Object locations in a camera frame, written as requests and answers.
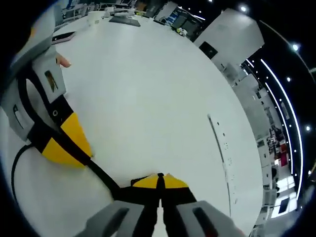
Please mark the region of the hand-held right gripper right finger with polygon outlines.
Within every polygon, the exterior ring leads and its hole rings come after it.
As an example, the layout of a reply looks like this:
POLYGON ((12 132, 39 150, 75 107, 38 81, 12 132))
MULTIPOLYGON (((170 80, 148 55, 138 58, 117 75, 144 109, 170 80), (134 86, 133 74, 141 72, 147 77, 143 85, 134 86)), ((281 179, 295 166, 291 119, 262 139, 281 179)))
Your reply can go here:
POLYGON ((243 237, 233 220, 205 200, 196 200, 189 186, 171 174, 163 176, 163 222, 169 237, 243 237))

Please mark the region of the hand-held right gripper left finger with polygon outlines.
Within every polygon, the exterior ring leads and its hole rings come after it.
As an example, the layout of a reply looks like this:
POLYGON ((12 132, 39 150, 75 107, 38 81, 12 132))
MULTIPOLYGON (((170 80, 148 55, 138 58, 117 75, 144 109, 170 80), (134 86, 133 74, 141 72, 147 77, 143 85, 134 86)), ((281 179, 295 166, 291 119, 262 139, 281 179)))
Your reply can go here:
POLYGON ((114 202, 90 217, 84 237, 151 237, 157 223, 160 174, 134 179, 114 202))

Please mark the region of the person's left hand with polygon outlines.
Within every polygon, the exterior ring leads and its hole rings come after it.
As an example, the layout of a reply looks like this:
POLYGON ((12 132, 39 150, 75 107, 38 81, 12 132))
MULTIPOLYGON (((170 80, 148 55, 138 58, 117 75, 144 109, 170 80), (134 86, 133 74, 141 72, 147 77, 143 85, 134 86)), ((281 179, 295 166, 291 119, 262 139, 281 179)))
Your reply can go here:
POLYGON ((65 68, 68 68, 71 66, 71 63, 61 54, 56 55, 56 63, 65 68))

